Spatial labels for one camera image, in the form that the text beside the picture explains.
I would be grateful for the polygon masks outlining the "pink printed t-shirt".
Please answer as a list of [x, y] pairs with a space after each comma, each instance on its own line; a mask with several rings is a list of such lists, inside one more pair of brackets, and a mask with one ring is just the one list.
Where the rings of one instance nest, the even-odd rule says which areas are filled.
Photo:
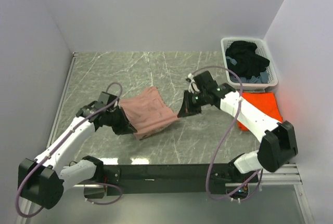
[[157, 87], [151, 86], [129, 99], [121, 99], [120, 106], [132, 126], [137, 130], [134, 136], [138, 140], [154, 135], [178, 120], [163, 101]]

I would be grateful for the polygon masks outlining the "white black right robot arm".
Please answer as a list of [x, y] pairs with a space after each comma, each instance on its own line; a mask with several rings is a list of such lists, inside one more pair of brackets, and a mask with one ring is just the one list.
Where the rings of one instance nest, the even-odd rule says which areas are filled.
[[261, 169], [273, 173], [298, 154], [290, 122], [268, 116], [229, 84], [217, 84], [209, 71], [189, 74], [186, 80], [189, 88], [184, 91], [179, 118], [200, 114], [203, 106], [215, 106], [242, 123], [260, 143], [258, 150], [241, 154], [228, 163], [227, 176], [231, 181], [240, 182], [247, 173]]

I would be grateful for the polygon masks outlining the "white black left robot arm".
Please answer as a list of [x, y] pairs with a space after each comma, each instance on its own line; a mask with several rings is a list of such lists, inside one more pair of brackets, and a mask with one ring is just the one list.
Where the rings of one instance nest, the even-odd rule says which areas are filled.
[[71, 187], [83, 181], [104, 185], [106, 175], [100, 159], [85, 156], [66, 166], [83, 142], [103, 126], [116, 134], [136, 132], [119, 105], [119, 97], [101, 92], [98, 100], [80, 108], [67, 129], [44, 152], [34, 159], [24, 159], [18, 168], [17, 198], [51, 209]]

